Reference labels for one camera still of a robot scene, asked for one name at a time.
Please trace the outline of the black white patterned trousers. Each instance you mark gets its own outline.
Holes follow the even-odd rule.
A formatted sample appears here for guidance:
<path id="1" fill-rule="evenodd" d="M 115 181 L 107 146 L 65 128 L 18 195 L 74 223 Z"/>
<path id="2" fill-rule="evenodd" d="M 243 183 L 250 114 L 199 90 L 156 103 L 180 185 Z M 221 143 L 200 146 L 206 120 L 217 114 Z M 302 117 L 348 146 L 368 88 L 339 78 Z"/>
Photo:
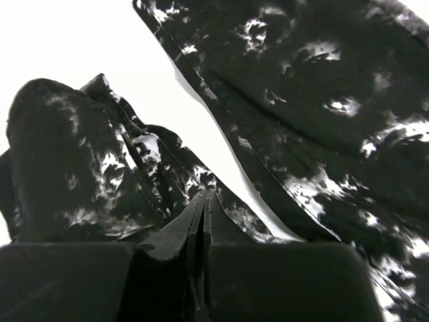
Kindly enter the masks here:
<path id="1" fill-rule="evenodd" d="M 286 232 L 105 75 L 31 80 L 1 156 L 1 320 L 130 321 L 136 247 L 215 191 L 251 240 L 248 321 L 427 321 L 427 23 L 398 1 L 132 6 Z M 203 223 L 180 321 L 210 321 Z"/>

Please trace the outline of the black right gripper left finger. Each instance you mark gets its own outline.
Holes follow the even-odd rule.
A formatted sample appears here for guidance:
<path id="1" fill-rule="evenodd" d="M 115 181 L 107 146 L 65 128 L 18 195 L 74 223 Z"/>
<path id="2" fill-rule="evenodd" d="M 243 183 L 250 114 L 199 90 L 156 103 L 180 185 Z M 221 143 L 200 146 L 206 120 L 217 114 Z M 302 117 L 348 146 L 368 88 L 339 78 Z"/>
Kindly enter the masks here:
<path id="1" fill-rule="evenodd" d="M 194 260 L 190 242 L 198 231 L 205 192 L 197 192 L 184 210 L 140 243 L 129 271 L 130 321 L 180 321 Z"/>

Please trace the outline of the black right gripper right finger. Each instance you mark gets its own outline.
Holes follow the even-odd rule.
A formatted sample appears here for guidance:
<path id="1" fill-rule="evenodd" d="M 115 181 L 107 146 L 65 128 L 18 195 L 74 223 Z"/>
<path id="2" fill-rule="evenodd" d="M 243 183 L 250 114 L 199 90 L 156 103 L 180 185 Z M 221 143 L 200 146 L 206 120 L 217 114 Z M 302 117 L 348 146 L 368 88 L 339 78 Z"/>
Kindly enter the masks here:
<path id="1" fill-rule="evenodd" d="M 204 301 L 210 321 L 248 321 L 245 250 L 251 240 L 228 217 L 215 191 L 204 203 Z"/>

